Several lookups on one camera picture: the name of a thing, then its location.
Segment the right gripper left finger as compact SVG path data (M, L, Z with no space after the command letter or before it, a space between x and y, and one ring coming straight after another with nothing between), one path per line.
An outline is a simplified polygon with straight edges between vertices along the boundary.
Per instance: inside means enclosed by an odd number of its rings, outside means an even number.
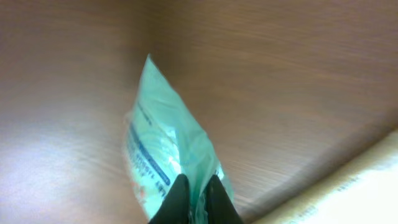
M188 224L189 211L189 181L185 174L179 174L159 210L148 224Z

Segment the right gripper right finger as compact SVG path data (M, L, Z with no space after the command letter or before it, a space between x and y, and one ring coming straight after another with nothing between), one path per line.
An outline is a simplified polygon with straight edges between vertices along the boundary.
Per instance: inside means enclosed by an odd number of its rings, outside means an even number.
M209 224L243 224L217 175L212 175L205 193Z

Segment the light blue wipes packet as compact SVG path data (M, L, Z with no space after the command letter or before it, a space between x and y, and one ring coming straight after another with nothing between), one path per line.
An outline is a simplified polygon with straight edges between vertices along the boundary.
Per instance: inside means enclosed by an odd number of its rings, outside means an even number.
M180 174L189 182L188 219L207 223L205 187L220 178L229 199L231 182L206 131L151 57L147 57L124 143L134 193L147 218L159 211Z

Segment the yellow white snack bag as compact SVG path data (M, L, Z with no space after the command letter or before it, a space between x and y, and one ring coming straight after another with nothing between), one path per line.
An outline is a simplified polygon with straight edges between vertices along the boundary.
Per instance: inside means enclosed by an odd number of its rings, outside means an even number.
M397 224L397 132L258 222Z

